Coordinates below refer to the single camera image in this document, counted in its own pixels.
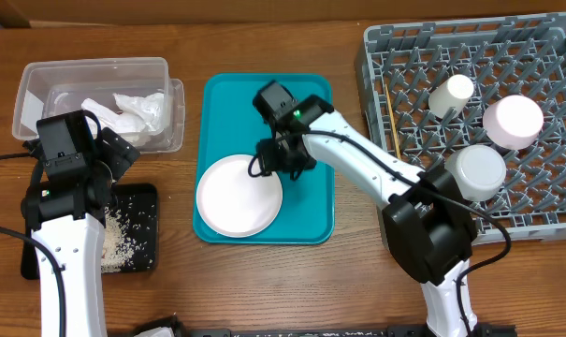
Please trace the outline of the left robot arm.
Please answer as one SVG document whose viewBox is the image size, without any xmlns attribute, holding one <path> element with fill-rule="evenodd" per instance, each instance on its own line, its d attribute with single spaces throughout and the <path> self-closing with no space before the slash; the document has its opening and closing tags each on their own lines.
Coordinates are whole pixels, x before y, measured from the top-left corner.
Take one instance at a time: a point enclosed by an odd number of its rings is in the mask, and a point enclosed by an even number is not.
<svg viewBox="0 0 566 337">
<path fill-rule="evenodd" d="M 106 208 L 117 183 L 139 157 L 111 129 L 88 125 L 87 110 L 37 121 L 37 164 L 44 182 L 32 183 L 22 201 L 25 226 L 36 249 L 41 328 L 45 336 L 104 336 L 101 281 Z"/>
</svg>

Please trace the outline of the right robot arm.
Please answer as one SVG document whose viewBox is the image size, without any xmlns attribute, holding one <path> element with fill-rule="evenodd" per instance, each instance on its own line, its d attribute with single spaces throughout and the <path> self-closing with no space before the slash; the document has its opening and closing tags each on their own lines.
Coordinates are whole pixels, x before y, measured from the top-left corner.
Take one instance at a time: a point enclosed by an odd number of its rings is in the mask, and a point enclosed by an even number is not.
<svg viewBox="0 0 566 337">
<path fill-rule="evenodd" d="M 277 81 L 253 105 L 271 136 L 256 145 L 253 177 L 287 173 L 291 180 L 324 163 L 368 194 L 381 211 L 384 246 L 421 287 L 428 336 L 472 336 L 478 323 L 465 271 L 475 224 L 457 182 L 445 168 L 424 171 L 356 132 L 318 95 L 297 101 Z"/>
</svg>

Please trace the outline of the large white plate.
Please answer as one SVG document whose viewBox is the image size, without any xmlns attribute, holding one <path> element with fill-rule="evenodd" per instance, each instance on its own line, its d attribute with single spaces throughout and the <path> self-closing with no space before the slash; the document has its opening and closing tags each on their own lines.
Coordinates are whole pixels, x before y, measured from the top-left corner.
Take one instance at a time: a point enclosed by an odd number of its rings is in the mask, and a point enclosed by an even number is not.
<svg viewBox="0 0 566 337">
<path fill-rule="evenodd" d="M 233 154 L 213 163 L 201 176 L 196 207 L 213 231 L 229 238 L 253 236 L 270 226 L 283 204 L 277 174 L 259 176 L 248 154 Z"/>
</svg>

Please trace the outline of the grey green saucer bowl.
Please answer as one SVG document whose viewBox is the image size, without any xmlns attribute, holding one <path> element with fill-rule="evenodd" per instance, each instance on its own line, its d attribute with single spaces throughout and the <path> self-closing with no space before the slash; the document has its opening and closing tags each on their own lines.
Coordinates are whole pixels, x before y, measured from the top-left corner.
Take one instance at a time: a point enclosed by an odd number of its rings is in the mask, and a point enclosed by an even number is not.
<svg viewBox="0 0 566 337">
<path fill-rule="evenodd" d="M 461 195 L 469 201 L 493 198 L 506 177 L 503 158 L 485 145 L 471 145 L 454 152 L 444 167 L 455 178 Z"/>
</svg>

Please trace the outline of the pale green cup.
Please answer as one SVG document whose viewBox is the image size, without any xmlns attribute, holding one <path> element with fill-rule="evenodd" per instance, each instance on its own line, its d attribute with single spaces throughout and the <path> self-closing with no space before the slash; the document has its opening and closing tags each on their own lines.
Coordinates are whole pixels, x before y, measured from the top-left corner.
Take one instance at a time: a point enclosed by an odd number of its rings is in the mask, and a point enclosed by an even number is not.
<svg viewBox="0 0 566 337">
<path fill-rule="evenodd" d="M 456 74 L 437 87 L 428 97 L 429 111 L 438 118 L 444 118 L 450 109 L 460 112 L 474 93 L 473 81 Z"/>
</svg>

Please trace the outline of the white napkin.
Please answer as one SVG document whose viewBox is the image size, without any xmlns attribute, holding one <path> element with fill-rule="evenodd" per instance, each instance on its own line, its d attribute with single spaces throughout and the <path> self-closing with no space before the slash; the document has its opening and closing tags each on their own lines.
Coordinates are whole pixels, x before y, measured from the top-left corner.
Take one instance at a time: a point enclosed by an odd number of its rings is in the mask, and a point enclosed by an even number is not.
<svg viewBox="0 0 566 337">
<path fill-rule="evenodd" d="M 86 98 L 81 103 L 81 107 L 93 113 L 102 127 L 109 127 L 129 143 L 135 146 L 141 146 L 145 143 L 147 139 L 144 134 L 146 125 L 136 114 L 130 112 L 114 112 L 91 98 Z"/>
<path fill-rule="evenodd" d="M 165 128 L 164 118 L 166 109 L 164 108 L 165 94 L 154 93 L 147 96 L 129 96 L 114 94 L 116 105 L 122 112 L 136 115 L 145 125 L 149 132 L 160 133 Z"/>
</svg>

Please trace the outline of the wooden chopstick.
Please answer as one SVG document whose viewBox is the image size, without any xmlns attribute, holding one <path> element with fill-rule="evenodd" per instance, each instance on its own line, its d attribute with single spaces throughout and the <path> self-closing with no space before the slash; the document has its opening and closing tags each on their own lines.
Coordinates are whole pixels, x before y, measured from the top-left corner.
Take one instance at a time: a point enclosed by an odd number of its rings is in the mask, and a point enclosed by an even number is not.
<svg viewBox="0 0 566 337">
<path fill-rule="evenodd" d="M 399 134 L 397 132 L 395 118 L 394 118 L 394 112 L 392 110 L 391 95 L 390 95 L 390 92 L 388 90 L 388 86 L 387 86 L 385 80 L 383 80 L 383 85 L 384 85 L 384 89 L 385 89 L 386 108 L 387 108 L 387 112 L 388 112 L 388 116 L 389 116 L 389 123 L 390 123 L 390 128 L 391 128 L 393 146 L 394 146 L 394 150 L 395 150 L 395 153 L 396 153 L 396 157 L 398 159 L 401 159 Z"/>
</svg>

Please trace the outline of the pink white bowl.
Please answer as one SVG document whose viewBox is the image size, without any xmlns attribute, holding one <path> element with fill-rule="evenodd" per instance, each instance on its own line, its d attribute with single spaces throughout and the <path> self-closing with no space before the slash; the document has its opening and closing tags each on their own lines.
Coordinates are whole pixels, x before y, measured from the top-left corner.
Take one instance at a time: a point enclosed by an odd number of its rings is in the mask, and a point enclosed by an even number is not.
<svg viewBox="0 0 566 337">
<path fill-rule="evenodd" d="M 488 138 L 508 150 L 529 147 L 537 140 L 543 125 L 543 111 L 523 95 L 508 95 L 490 105 L 483 115 Z"/>
</svg>

